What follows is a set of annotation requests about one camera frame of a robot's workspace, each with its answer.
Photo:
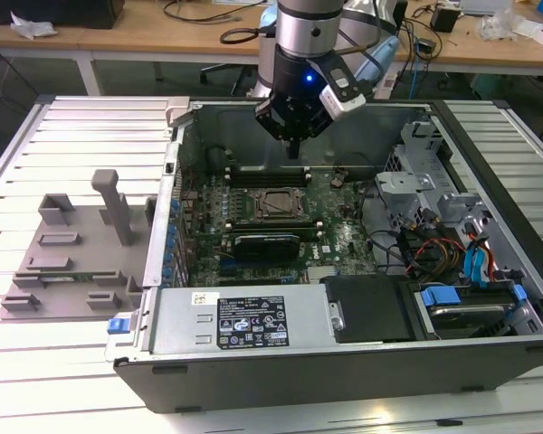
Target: power supply label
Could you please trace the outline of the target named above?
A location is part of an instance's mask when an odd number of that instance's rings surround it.
[[[222,350],[289,345],[283,297],[217,300],[217,346]]]

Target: red wire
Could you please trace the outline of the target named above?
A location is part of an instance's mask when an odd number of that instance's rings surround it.
[[[472,240],[472,241],[475,241],[475,237],[474,237],[474,234],[472,233],[469,233],[469,238]],[[491,282],[494,282],[495,281],[495,277],[494,277],[494,268],[495,268],[495,258],[492,256],[492,251],[491,249],[489,249],[486,245],[486,243],[483,243],[483,247],[487,250],[487,252],[489,253],[489,262],[487,263],[487,271],[489,273],[489,280]]]
[[[424,248],[430,244],[431,242],[440,242],[440,241],[444,241],[444,242],[449,242],[451,244],[454,244],[456,247],[458,247],[460,250],[462,251],[465,251],[464,250],[464,247],[457,241],[455,240],[450,240],[448,238],[431,238],[430,240],[427,240],[423,243],[423,245],[420,247],[420,249],[416,252],[416,254],[414,255],[414,260],[417,260],[418,257],[420,256],[420,254],[424,251]],[[408,268],[406,269],[405,271],[405,274],[407,274],[408,272],[410,272],[410,270],[412,269],[412,265],[408,266]]]

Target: blue drive latch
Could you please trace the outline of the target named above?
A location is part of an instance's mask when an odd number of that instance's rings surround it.
[[[420,295],[426,307],[461,304],[461,298],[455,287],[428,287],[424,291],[421,291]]]

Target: blue cable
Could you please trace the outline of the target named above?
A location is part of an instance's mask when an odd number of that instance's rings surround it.
[[[413,98],[413,93],[414,93],[414,85],[416,84],[416,75],[418,75],[418,61],[420,59],[420,57],[418,56],[418,54],[420,54],[419,50],[418,50],[418,42],[414,45],[414,49],[416,50],[416,54],[414,56],[416,56],[416,61],[414,63],[414,75],[413,75],[413,84],[412,86],[410,87],[410,93],[408,94],[408,99],[412,99]]]

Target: motherboard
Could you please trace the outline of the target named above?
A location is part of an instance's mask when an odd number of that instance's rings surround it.
[[[188,280],[168,270],[164,286],[318,283],[376,272],[358,221],[357,183],[344,183],[342,173],[326,168],[269,179],[241,173],[199,183],[184,171],[183,187],[174,192],[180,208],[169,225],[183,234]]]

